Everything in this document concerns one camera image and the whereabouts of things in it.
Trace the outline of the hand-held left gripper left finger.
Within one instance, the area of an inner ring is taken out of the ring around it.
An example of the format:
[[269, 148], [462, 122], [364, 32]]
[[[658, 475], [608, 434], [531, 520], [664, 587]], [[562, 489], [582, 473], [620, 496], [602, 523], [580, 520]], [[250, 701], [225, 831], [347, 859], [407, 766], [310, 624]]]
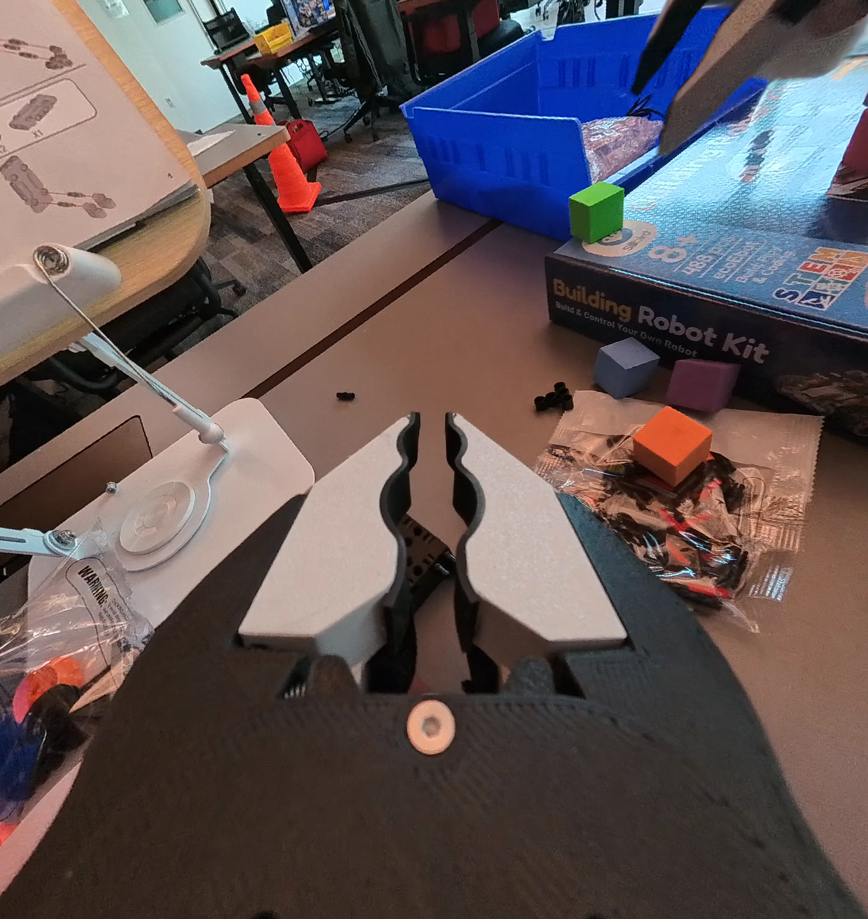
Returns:
[[249, 646], [338, 656], [368, 687], [409, 687], [417, 635], [398, 524], [412, 503], [420, 415], [406, 415], [304, 499], [241, 622]]

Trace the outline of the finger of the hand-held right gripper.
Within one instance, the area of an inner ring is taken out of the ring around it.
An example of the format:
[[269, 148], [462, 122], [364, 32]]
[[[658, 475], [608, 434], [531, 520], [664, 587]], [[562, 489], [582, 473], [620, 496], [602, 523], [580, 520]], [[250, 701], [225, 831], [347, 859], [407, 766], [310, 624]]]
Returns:
[[858, 44], [867, 23], [868, 1], [738, 3], [675, 94], [661, 153], [673, 153], [749, 79], [829, 73]]
[[647, 86], [658, 88], [668, 74], [668, 61], [694, 18], [708, 5], [707, 1], [667, 1], [660, 11], [641, 54], [633, 82], [634, 96], [641, 96]]

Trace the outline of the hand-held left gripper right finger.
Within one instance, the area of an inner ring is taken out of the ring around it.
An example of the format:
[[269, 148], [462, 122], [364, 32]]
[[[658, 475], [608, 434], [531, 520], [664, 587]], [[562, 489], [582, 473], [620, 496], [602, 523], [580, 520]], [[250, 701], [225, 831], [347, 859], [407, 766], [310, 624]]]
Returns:
[[627, 631], [555, 490], [462, 415], [446, 415], [454, 619], [470, 683], [526, 657], [624, 647]]

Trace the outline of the green foam cube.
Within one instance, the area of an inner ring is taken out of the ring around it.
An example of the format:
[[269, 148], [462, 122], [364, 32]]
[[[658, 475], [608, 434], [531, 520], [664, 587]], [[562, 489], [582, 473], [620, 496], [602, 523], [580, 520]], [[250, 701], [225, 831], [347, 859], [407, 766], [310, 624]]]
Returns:
[[625, 191], [598, 181], [568, 199], [571, 236], [592, 245], [623, 228]]

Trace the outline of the orange foam cube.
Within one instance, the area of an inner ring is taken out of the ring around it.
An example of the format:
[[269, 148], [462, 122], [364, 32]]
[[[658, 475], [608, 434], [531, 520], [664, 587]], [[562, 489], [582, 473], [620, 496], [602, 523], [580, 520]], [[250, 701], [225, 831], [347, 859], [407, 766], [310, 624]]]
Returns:
[[633, 433], [634, 461], [676, 488], [707, 460], [712, 437], [709, 428], [666, 406]]

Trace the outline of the blue foam cube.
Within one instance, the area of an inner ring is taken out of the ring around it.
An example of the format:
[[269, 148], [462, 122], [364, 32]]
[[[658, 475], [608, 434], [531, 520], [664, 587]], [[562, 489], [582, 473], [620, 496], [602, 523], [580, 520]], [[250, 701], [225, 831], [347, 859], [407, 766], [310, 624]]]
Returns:
[[658, 354], [632, 337], [607, 344], [598, 351], [593, 381], [615, 399], [644, 390], [660, 363]]

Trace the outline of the white label wheels bag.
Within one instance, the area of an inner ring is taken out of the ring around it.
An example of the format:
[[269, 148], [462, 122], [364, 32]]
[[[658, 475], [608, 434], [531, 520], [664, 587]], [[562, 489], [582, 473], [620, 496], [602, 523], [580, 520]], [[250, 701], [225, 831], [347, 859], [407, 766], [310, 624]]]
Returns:
[[64, 566], [0, 617], [0, 881], [45, 833], [143, 649], [100, 640]]

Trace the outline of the grey desk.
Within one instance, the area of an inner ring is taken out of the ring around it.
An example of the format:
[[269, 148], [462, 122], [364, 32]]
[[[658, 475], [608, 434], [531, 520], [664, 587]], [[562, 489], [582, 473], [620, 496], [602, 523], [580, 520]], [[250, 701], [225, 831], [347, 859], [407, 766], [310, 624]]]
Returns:
[[[589, 384], [548, 322], [541, 237], [418, 201], [167, 369], [207, 408], [265, 394], [318, 476], [421, 415], [413, 510], [441, 538], [444, 416], [526, 466], [532, 398]], [[337, 392], [355, 392], [346, 403]], [[236, 637], [277, 514], [156, 633], [0, 917], [868, 916], [868, 448], [820, 448], [784, 609], [702, 623], [574, 508], [630, 640], [555, 683], [444, 701], [282, 697], [296, 659]]]

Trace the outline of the bubble wrap bag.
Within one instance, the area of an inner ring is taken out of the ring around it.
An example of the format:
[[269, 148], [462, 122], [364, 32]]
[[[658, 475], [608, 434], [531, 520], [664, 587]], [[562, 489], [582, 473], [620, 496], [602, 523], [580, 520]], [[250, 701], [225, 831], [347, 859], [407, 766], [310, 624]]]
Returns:
[[591, 183], [604, 181], [653, 150], [663, 121], [623, 116], [581, 124], [582, 142]]

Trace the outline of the white book stand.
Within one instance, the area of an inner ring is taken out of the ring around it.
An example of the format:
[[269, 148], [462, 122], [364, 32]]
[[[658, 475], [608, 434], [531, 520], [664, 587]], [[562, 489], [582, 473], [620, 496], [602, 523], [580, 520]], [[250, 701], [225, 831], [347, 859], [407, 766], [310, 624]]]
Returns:
[[306, 495], [314, 474], [261, 402], [241, 399], [209, 416], [96, 326], [84, 308], [121, 279], [107, 258], [36, 247], [29, 261], [0, 271], [0, 357], [73, 313], [89, 328], [80, 346], [147, 387], [191, 433], [56, 527], [0, 526], [0, 557], [28, 559], [28, 595], [34, 595], [61, 561], [87, 562], [105, 542], [136, 608], [157, 626], [272, 514]]

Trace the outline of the blue plastic bin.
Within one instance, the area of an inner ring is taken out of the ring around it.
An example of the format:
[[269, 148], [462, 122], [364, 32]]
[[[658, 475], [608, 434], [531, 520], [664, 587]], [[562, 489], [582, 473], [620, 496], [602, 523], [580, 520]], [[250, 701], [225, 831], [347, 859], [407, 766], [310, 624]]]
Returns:
[[436, 198], [561, 242], [590, 183], [581, 124], [626, 114], [657, 15], [517, 40], [403, 105]]

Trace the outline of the silver plastic parts bag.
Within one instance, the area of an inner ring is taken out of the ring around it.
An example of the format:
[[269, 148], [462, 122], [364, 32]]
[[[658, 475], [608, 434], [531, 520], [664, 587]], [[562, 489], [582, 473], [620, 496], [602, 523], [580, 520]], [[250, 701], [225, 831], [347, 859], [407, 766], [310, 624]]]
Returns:
[[739, 409], [690, 413], [712, 432], [712, 450], [670, 487], [634, 455], [634, 437], [661, 404], [580, 391], [563, 405], [534, 471], [593, 512], [691, 608], [733, 616], [757, 632], [737, 603], [743, 595], [784, 598], [823, 420]]

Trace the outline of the clear empty plastic bag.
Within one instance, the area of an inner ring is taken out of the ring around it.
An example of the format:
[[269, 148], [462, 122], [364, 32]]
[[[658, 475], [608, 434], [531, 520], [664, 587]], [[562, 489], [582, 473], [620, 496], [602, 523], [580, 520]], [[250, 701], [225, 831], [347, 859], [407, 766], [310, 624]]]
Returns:
[[150, 622], [136, 611], [117, 557], [100, 554], [69, 559], [64, 576], [95, 626], [100, 640], [121, 650], [143, 649], [153, 635]]

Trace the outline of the blue robot kit box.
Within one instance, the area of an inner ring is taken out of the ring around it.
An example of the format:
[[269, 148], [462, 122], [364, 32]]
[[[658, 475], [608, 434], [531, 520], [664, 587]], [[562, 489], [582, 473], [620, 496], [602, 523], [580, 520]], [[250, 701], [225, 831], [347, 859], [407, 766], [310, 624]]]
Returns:
[[772, 83], [625, 198], [623, 230], [545, 258], [550, 320], [672, 366], [740, 366], [739, 396], [868, 446], [868, 201], [828, 194], [868, 56]]

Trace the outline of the red plastic object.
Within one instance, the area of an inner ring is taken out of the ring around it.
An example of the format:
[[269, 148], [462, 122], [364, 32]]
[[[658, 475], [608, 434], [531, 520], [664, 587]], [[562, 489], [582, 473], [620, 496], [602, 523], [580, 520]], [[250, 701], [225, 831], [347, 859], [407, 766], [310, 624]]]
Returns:
[[307, 177], [313, 177], [317, 167], [328, 159], [325, 143], [312, 121], [288, 121], [285, 126], [289, 139], [287, 147], [294, 161]]

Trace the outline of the orange traffic cone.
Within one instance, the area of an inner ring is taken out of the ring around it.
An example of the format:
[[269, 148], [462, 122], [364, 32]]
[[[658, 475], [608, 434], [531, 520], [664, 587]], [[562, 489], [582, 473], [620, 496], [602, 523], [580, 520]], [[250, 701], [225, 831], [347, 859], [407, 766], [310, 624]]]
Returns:
[[[249, 75], [240, 77], [244, 86], [253, 120], [258, 126], [276, 128], [278, 125], [256, 90]], [[283, 213], [310, 213], [316, 203], [322, 186], [309, 181], [299, 166], [287, 141], [267, 155], [270, 172], [278, 193], [278, 203]]]

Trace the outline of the wooden background table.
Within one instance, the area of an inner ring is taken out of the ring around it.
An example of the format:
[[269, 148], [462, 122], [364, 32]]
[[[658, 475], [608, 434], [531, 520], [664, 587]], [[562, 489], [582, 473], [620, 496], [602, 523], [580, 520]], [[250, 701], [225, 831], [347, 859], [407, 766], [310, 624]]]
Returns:
[[301, 274], [313, 268], [302, 243], [282, 212], [277, 196], [268, 187], [257, 162], [283, 148], [289, 132], [280, 125], [228, 124], [216, 132], [178, 131], [198, 168], [204, 186], [212, 190], [227, 178], [242, 173], [261, 209]]

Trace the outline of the instruction booklet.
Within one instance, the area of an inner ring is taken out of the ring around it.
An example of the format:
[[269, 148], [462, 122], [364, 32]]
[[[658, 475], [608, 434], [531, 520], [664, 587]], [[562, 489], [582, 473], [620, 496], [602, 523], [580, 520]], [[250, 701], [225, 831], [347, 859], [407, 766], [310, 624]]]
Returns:
[[194, 187], [53, 3], [0, 1], [0, 271], [102, 245]]

